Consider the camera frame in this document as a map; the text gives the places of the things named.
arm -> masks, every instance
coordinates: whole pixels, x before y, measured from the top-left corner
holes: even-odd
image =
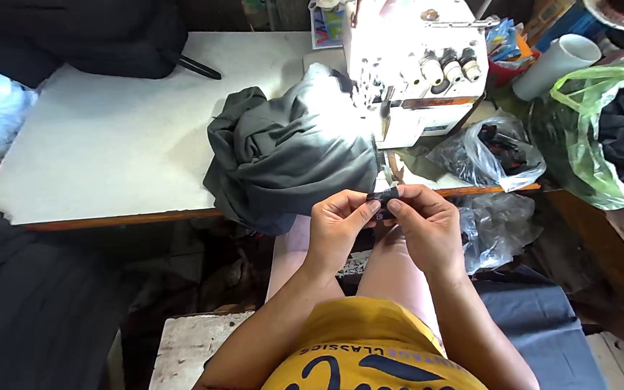
[[[330,298],[329,283],[355,238],[379,209],[366,194],[342,191],[312,208],[310,246],[300,269],[225,340],[193,390],[258,389],[290,353],[314,306]]]
[[[314,306],[325,299],[328,275],[303,264],[261,309],[225,340],[194,389],[258,389],[293,351]]]
[[[538,390],[533,371],[492,321],[466,274],[458,209],[423,185],[400,185],[399,195],[387,206],[428,279],[449,359],[489,389]]]

person's left hand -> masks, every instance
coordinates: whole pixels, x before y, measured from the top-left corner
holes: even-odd
[[[366,202],[367,194],[343,190],[312,207],[310,246],[303,267],[333,276],[346,264],[360,229],[379,209],[378,200]]]

hand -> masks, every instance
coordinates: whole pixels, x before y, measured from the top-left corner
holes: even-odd
[[[379,201],[365,201],[367,194],[343,190],[312,207],[310,246],[303,267],[333,277],[346,264],[360,229],[379,209]]]
[[[408,254],[426,276],[466,275],[459,210],[424,185],[399,185],[387,208],[406,236]]]

thigh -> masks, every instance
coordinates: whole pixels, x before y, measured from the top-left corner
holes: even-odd
[[[400,226],[395,226],[374,245],[357,295],[398,303],[428,325],[438,340],[442,340],[428,281],[408,255],[406,238]]]
[[[293,274],[299,270],[307,256],[310,244],[310,217],[298,215],[290,231],[276,237],[273,245],[271,276],[266,291],[265,302],[271,299]],[[326,286],[325,294],[329,299],[342,298],[343,290],[337,282]]]

white table top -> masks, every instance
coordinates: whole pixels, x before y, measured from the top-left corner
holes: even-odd
[[[59,69],[0,165],[0,211],[12,224],[213,207],[202,181],[206,127],[225,98],[267,97],[300,80],[309,32],[192,32],[185,55],[220,81],[177,68],[162,80]]]

